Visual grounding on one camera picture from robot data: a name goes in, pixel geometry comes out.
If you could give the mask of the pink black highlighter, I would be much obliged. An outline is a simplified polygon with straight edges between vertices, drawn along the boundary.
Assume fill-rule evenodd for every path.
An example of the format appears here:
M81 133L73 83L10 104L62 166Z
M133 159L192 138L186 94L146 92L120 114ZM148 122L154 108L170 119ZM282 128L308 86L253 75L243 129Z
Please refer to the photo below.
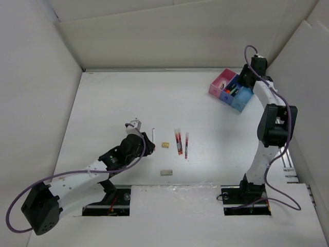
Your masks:
M231 96L234 97L239 91L240 89L236 89L235 91L232 92Z

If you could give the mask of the pink pen refill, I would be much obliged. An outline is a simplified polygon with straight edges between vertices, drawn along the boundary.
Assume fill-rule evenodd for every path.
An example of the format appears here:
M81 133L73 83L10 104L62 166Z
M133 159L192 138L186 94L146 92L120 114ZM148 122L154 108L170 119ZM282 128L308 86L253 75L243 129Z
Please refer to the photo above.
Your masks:
M185 159L188 158L188 144L189 144L189 133L186 132L185 134Z

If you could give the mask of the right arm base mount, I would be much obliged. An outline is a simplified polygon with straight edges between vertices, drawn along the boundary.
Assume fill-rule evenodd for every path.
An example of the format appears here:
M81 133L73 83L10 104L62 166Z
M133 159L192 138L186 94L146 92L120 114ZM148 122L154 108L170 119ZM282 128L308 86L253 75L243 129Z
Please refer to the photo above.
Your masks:
M225 216L271 216L270 207L266 198L265 185L254 185L241 180L239 185L222 185L217 199L223 202Z

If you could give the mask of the pink white acrylic marker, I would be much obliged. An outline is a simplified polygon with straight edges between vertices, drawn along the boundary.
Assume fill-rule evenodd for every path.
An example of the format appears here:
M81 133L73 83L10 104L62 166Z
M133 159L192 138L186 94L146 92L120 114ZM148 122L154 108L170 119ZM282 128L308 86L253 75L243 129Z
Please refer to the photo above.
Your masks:
M152 129L152 142L155 142L155 128Z

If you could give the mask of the white eraser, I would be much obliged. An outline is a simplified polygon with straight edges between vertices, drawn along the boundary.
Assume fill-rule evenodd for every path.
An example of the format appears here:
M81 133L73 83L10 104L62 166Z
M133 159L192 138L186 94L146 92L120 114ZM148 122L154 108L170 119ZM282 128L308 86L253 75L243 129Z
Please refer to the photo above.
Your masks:
M171 176L171 175L173 175L173 170L161 170L160 175L161 176Z

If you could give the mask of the pink container box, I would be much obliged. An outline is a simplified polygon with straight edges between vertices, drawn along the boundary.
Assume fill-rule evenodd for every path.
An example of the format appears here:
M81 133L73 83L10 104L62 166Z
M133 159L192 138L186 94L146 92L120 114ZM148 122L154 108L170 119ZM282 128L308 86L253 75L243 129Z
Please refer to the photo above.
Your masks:
M209 87L209 94L220 98L221 92L223 89L220 89L220 84L222 81L226 81L226 85L237 75L234 71L226 68L224 69L221 74L210 84Z

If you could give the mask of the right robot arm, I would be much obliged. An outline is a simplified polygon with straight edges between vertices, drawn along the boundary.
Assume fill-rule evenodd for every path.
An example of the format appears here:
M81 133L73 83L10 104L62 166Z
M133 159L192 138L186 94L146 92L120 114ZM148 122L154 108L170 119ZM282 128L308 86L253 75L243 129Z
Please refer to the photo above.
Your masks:
M258 149L237 190L242 204L258 202L264 195L268 170L280 149L288 146L297 119L297 108L278 95L266 69L266 58L254 55L238 77L238 83L252 90L264 108L257 128Z

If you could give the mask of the light blue container box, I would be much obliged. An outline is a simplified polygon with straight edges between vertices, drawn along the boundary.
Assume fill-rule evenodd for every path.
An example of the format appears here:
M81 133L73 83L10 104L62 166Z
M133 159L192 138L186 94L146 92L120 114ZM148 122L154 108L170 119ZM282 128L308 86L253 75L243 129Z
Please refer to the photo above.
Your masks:
M241 113L249 102L249 100L252 98L252 96L253 92L251 89L241 87L237 94L234 96L230 106Z

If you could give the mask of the yellow eraser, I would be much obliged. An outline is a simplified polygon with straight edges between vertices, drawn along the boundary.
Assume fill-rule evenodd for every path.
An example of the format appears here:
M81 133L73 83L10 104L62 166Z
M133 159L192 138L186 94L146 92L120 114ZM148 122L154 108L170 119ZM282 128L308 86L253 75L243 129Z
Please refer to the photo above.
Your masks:
M170 145L169 142L162 142L161 147L168 149L169 148L169 145Z

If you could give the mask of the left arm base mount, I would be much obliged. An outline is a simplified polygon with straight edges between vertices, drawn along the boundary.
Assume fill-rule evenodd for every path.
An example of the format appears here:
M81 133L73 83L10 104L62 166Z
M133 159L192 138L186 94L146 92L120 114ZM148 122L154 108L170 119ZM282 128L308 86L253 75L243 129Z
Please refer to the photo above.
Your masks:
M112 216L130 215L131 186L114 185L110 180L102 182L106 195L104 198L82 209L82 216Z

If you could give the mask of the red pen refill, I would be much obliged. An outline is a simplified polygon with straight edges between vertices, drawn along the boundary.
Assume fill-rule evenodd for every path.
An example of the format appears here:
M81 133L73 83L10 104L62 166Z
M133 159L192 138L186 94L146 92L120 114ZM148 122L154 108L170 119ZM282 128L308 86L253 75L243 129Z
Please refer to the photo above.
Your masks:
M181 129L178 128L177 129L177 137L178 137L178 143L179 143L179 148L180 148L180 151L179 151L179 154L183 154L183 148L182 148L182 142L181 142Z

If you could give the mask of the orange black highlighter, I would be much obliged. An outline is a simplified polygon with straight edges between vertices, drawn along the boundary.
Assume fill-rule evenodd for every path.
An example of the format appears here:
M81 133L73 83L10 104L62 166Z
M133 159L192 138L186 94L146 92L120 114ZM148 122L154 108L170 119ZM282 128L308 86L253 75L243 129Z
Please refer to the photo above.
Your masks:
M230 94L230 92L236 87L236 84L232 84L230 87L226 89L226 93Z

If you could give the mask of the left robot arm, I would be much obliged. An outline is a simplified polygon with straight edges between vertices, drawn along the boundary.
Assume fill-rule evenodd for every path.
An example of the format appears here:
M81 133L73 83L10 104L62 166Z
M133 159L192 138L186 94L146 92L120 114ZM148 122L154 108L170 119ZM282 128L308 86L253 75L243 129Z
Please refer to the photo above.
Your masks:
M37 236L53 229L59 220L92 203L109 204L116 187L110 178L136 165L151 155L155 144L146 133L128 134L121 144L101 155L81 171L65 172L59 179L32 186L21 211Z

